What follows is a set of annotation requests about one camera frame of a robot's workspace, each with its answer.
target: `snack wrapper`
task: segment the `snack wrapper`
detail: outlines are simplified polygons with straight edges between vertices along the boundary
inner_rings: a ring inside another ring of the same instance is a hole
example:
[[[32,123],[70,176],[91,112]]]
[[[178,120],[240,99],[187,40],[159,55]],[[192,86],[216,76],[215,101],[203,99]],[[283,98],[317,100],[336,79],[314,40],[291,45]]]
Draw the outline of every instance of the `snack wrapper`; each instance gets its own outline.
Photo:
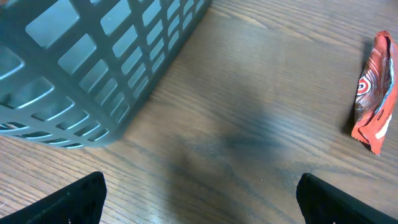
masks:
[[[359,79],[355,99],[355,139],[380,155],[397,101],[398,48],[387,31],[377,33],[373,49]]]

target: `red wrapper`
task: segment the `red wrapper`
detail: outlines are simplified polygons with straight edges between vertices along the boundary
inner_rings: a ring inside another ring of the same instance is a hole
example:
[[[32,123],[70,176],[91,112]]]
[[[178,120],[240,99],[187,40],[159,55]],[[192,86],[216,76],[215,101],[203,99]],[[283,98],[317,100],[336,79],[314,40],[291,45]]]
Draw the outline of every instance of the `red wrapper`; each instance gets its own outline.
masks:
[[[380,155],[397,101],[397,46],[387,31],[374,38],[372,52],[359,79],[352,137],[369,144]]]

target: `basket grid hole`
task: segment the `basket grid hole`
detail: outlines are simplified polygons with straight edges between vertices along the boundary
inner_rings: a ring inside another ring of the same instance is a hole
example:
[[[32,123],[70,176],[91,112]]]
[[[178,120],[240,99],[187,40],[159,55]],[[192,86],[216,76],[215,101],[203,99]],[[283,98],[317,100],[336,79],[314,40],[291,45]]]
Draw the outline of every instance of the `basket grid hole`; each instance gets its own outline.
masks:
[[[92,137],[90,137],[88,140],[91,142],[95,142],[100,140],[101,138],[105,137],[109,133],[108,129],[102,129],[100,132],[96,133]]]
[[[70,75],[95,51],[96,45],[88,34],[85,34],[62,57],[58,64]]]
[[[145,86],[148,83],[148,76],[145,76],[142,81],[140,82],[140,84],[137,86],[136,90],[134,90],[134,93],[132,94],[132,96],[137,99],[139,94],[142,92],[142,90],[145,88]]]
[[[80,80],[79,86],[89,93],[94,86],[104,77],[109,70],[104,60],[100,59],[97,64]]]
[[[53,140],[42,141],[42,143],[56,144],[56,143],[63,143],[63,142],[67,142],[67,141],[69,141],[69,140],[67,140],[65,138],[57,138],[57,139],[53,139]]]
[[[8,122],[8,123],[0,124],[0,131],[14,130],[14,129],[24,128],[24,127],[26,127],[26,125],[23,125],[18,122]]]
[[[120,123],[120,121],[123,120],[123,118],[126,116],[127,112],[129,111],[130,107],[127,104],[122,104],[120,109],[117,110],[115,113],[114,117],[117,123]]]
[[[109,105],[109,110],[112,114],[117,110],[118,106],[124,101],[123,93],[119,92],[118,95],[112,100],[111,104]]]
[[[102,106],[104,102],[109,98],[112,92],[116,89],[118,83],[116,83],[114,78],[110,78],[108,82],[105,84],[104,88],[102,88],[99,93],[94,97],[94,101]]]
[[[41,47],[49,47],[71,28],[77,20],[79,20],[79,15],[69,0],[58,0],[30,22],[25,31]]]
[[[175,42],[178,40],[179,37],[180,37],[180,34],[177,30],[176,33],[173,35],[173,37],[170,39],[169,50],[171,50],[171,48],[174,46]]]
[[[44,110],[34,113],[32,117],[39,121],[50,120],[66,112],[73,105],[74,104],[71,100],[63,97],[52,103],[50,106],[46,107]]]
[[[175,19],[170,23],[169,29],[167,31],[168,35],[170,36],[173,32],[173,30],[177,27],[177,25],[180,23],[180,16],[176,16]]]
[[[187,28],[189,22],[191,22],[192,20],[192,12],[190,12],[187,16],[187,18],[185,18],[184,23],[182,24],[182,28],[185,29]]]
[[[34,132],[34,133],[29,133],[29,134],[15,135],[15,137],[32,139],[32,138],[46,137],[46,136],[49,136],[49,135],[51,135],[51,134],[50,133],[46,133],[45,131],[37,131],[37,132]]]
[[[113,45],[112,50],[115,56],[120,57],[128,47],[136,40],[137,32],[132,25],[120,39]]]
[[[162,32],[163,24],[162,21],[159,20],[158,23],[154,26],[154,28],[147,35],[147,43],[150,45],[159,36],[160,32]]]
[[[82,137],[82,136],[85,136],[85,135],[91,133],[92,131],[97,129],[99,126],[100,126],[99,122],[95,121],[95,122],[92,122],[91,124],[85,126],[84,128],[80,129],[79,131],[75,132],[74,134],[76,136]]]
[[[22,108],[43,98],[53,90],[51,83],[43,78],[35,78],[22,88],[0,96],[0,105],[10,109]]]
[[[163,62],[163,60],[164,60],[164,53],[162,53],[160,55],[160,57],[156,60],[156,62],[152,66],[152,73],[155,73],[155,71],[157,70],[157,68],[159,68],[159,66]]]
[[[192,6],[193,6],[193,0],[188,0],[187,3],[184,6],[183,15],[185,15]]]
[[[152,49],[152,51],[149,54],[150,60],[153,60],[155,56],[162,50],[162,47],[164,46],[164,41],[163,38],[156,44],[156,46]]]
[[[148,24],[154,19],[154,17],[160,12],[160,0],[155,0],[146,10],[142,13],[142,20],[144,22],[144,26],[148,26]]]
[[[81,111],[80,113],[71,114],[70,116],[68,116],[68,119],[66,121],[56,125],[56,127],[62,130],[70,129],[80,124],[85,119],[88,119],[88,114]]]
[[[127,58],[127,60],[122,64],[121,70],[123,74],[127,74],[130,72],[130,70],[133,68],[133,66],[138,62],[138,60],[141,58],[142,51],[140,47],[137,47],[137,49]]]
[[[66,145],[66,146],[62,146],[62,147],[65,147],[67,149],[72,149],[72,148],[75,148],[75,147],[82,147],[82,146],[83,145],[80,144],[80,143],[73,143],[73,144],[69,144],[69,145]]]
[[[169,20],[174,12],[180,7],[180,0],[174,0],[174,2],[167,9],[167,20]]]
[[[13,73],[22,61],[8,47],[0,45],[0,79]]]
[[[130,13],[131,10],[127,0],[120,0],[100,21],[105,34],[108,35],[115,31]]]
[[[136,72],[131,76],[131,78],[127,81],[129,88],[133,88],[133,86],[137,83],[138,79],[142,76],[144,71],[146,70],[145,65],[142,63]]]
[[[197,4],[197,10],[196,12],[198,12],[198,10],[201,8],[201,6],[203,5],[203,0],[200,0]]]

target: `wooden table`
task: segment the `wooden table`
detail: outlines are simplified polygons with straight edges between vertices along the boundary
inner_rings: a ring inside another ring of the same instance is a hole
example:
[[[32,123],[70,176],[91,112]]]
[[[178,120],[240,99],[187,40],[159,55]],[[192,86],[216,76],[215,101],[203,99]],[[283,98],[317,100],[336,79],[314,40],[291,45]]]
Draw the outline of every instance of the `wooden table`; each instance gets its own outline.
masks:
[[[61,150],[0,138],[0,217],[99,170],[102,223],[303,223],[311,172],[398,218],[398,113],[380,157],[345,126],[398,2],[214,0],[122,139]]]

